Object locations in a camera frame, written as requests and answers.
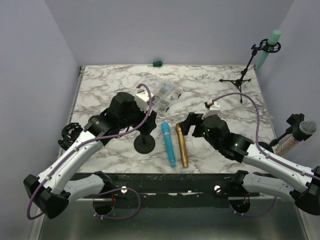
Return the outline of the blue microphone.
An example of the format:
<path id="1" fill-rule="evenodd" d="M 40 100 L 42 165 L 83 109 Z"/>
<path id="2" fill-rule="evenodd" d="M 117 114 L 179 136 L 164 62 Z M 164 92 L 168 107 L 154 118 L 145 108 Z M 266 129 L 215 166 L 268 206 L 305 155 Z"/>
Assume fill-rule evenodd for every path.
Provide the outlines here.
<path id="1" fill-rule="evenodd" d="M 173 148 L 172 139 L 171 139 L 171 130 L 167 122 L 163 122 L 161 124 L 161 132 L 164 137 L 164 144 L 167 151 L 168 160 L 170 162 L 171 167 L 174 168 L 176 166 L 176 158 L 175 158 L 174 148 Z"/>

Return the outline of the black blue-microphone desk stand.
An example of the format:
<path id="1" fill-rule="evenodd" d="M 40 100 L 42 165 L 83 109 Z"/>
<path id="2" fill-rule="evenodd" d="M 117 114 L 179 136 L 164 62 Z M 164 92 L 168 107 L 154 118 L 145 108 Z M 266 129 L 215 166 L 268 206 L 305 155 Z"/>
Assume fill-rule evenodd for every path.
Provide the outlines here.
<path id="1" fill-rule="evenodd" d="M 154 128 L 152 126 L 145 126 L 138 129 L 139 135 L 135 138 L 133 146 L 140 154 L 149 154 L 156 146 L 155 139 L 151 136 Z"/>

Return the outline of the black shock mount desk stand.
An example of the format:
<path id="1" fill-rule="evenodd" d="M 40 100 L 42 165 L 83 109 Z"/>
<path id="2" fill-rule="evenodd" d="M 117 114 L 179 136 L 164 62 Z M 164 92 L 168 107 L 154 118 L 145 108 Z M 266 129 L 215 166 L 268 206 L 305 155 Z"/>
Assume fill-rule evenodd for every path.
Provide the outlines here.
<path id="1" fill-rule="evenodd" d="M 69 123 L 62 129 L 62 139 L 58 140 L 58 144 L 63 150 L 67 151 L 69 147 L 72 146 L 73 143 L 77 140 L 82 131 L 83 128 L 78 122 Z"/>

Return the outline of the silver mesh head microphone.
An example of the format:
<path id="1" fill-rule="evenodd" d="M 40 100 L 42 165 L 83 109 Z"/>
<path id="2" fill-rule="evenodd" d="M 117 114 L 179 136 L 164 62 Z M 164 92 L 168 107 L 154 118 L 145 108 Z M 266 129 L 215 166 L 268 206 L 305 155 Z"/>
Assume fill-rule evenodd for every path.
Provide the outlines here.
<path id="1" fill-rule="evenodd" d="M 296 147 L 300 142 L 307 140 L 317 131 L 317 123 L 313 120 L 303 120 L 290 123 L 289 137 L 281 143 L 274 151 L 278 156 L 283 157 L 286 153 Z"/>

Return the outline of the black stand holding silver microphone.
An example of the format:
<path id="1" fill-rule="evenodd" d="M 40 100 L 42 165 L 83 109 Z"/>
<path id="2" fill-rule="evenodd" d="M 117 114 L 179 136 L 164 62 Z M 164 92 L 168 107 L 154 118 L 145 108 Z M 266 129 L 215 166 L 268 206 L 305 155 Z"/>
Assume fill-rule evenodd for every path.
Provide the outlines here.
<path id="1" fill-rule="evenodd" d="M 270 152 L 274 152 L 272 150 L 272 147 L 276 146 L 280 140 L 282 140 L 285 136 L 287 135 L 296 135 L 298 137 L 298 140 L 306 140 L 308 137 L 306 134 L 302 133 L 302 131 L 300 130 L 300 124 L 305 120 L 305 115 L 303 113 L 300 114 L 291 114 L 291 116 L 286 120 L 286 122 L 290 125 L 290 127 L 288 127 L 285 132 L 279 136 L 278 138 L 272 140 L 270 143 L 266 143 L 263 141 L 259 141 L 258 144 L 270 151 Z"/>

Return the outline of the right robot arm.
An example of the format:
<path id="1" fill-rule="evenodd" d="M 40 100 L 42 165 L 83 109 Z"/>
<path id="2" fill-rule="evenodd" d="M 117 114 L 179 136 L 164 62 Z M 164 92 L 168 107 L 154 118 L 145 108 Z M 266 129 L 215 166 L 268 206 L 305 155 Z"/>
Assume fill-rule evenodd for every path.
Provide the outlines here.
<path id="1" fill-rule="evenodd" d="M 230 191 L 241 196 L 245 192 L 265 193 L 288 198 L 302 211 L 318 216 L 320 214 L 320 168 L 298 165 L 282 158 L 251 139 L 229 130 L 227 123 L 218 115 L 206 118 L 191 112 L 186 120 L 177 124 L 184 136 L 194 126 L 192 136 L 203 137 L 225 158 L 256 167 L 271 177 L 244 177 L 230 183 Z"/>

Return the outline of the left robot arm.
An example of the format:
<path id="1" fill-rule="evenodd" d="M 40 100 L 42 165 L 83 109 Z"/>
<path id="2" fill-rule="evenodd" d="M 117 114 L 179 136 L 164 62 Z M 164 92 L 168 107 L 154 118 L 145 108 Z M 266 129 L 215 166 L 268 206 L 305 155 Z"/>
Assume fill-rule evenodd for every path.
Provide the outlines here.
<path id="1" fill-rule="evenodd" d="M 73 180 L 72 177 L 89 158 L 115 138 L 134 131 L 148 135 L 156 128 L 156 112 L 152 107 L 152 93 L 141 91 L 136 95 L 117 93 L 110 106 L 92 116 L 71 146 L 56 162 L 38 175 L 28 175 L 24 187 L 44 215 L 53 219 L 60 215 L 71 201 L 84 197 L 107 197 L 114 189 L 112 180 L 103 172 Z"/>

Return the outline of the gold microphone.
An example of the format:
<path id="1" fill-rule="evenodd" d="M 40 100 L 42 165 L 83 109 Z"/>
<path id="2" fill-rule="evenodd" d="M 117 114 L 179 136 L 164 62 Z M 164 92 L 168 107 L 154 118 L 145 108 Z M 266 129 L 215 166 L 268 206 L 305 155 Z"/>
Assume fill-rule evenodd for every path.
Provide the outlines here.
<path id="1" fill-rule="evenodd" d="M 185 137 L 184 137 L 184 135 L 182 133 L 182 129 L 178 123 L 175 125 L 175 131 L 176 131 L 177 138 L 178 138 L 181 163 L 184 168 L 187 168 L 189 166 L 187 147 L 186 147 Z"/>

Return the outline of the black tripod microphone stand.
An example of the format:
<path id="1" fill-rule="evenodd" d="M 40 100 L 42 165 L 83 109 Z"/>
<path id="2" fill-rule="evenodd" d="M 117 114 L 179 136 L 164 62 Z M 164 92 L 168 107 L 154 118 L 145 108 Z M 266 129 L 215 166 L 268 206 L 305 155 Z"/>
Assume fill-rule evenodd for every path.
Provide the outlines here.
<path id="1" fill-rule="evenodd" d="M 245 82 L 250 82 L 252 80 L 251 78 L 250 79 L 244 79 L 244 77 L 247 74 L 247 71 L 249 69 L 249 66 L 252 63 L 253 58 L 257 55 L 258 51 L 261 51 L 260 43 L 259 43 L 258 46 L 256 44 L 252 45 L 252 47 L 251 47 L 251 50 L 252 50 L 251 57 L 250 57 L 247 65 L 246 65 L 246 67 L 240 72 L 240 74 L 241 74 L 240 78 L 233 79 L 233 80 L 230 80 L 230 79 L 219 79 L 219 82 L 230 82 L 239 90 L 240 93 L 242 93 L 242 84 L 245 83 Z"/>

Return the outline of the mint green microphone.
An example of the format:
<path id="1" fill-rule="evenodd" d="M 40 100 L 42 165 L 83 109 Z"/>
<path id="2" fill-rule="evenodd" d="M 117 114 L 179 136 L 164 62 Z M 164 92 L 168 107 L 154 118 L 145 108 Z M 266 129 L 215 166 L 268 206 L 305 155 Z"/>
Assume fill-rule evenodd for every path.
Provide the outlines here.
<path id="1" fill-rule="evenodd" d="M 256 71 L 258 71 L 262 67 L 269 54 L 277 53 L 280 51 L 282 47 L 279 42 L 281 34 L 282 32 L 276 29 L 272 32 L 271 36 L 268 39 L 263 39 L 260 42 L 260 48 L 262 50 L 262 53 L 255 66 Z"/>

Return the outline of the clear plastic packet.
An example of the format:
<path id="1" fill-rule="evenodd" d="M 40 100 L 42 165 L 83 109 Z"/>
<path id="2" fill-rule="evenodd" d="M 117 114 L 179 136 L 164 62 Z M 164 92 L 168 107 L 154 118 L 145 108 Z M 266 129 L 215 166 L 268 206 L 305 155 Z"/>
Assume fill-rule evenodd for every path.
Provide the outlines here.
<path id="1" fill-rule="evenodd" d="M 183 89 L 172 82 L 162 80 L 154 90 L 152 109 L 158 115 L 165 115 L 171 106 L 181 97 Z"/>

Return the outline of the green handled screwdriver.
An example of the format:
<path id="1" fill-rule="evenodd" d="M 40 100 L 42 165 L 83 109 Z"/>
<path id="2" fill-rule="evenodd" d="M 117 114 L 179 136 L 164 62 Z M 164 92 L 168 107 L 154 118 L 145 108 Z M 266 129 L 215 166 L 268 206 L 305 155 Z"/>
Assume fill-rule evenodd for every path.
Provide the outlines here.
<path id="1" fill-rule="evenodd" d="M 155 61 L 151 65 L 153 68 L 160 68 L 163 66 L 163 62 L 161 60 Z"/>

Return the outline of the aluminium frame rail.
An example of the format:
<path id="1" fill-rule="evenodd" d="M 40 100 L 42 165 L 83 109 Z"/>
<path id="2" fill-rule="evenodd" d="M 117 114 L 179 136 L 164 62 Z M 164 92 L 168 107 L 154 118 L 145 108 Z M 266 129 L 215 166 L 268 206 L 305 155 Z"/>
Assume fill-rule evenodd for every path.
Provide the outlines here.
<path id="1" fill-rule="evenodd" d="M 70 200 L 75 201 L 88 196 L 101 196 L 105 192 L 105 184 L 97 176 L 89 176 L 81 180 L 69 181 L 64 190 L 70 193 Z M 248 175 L 242 184 L 248 193 L 259 193 L 292 201 L 290 191 L 294 189 L 284 181 L 276 178 Z"/>

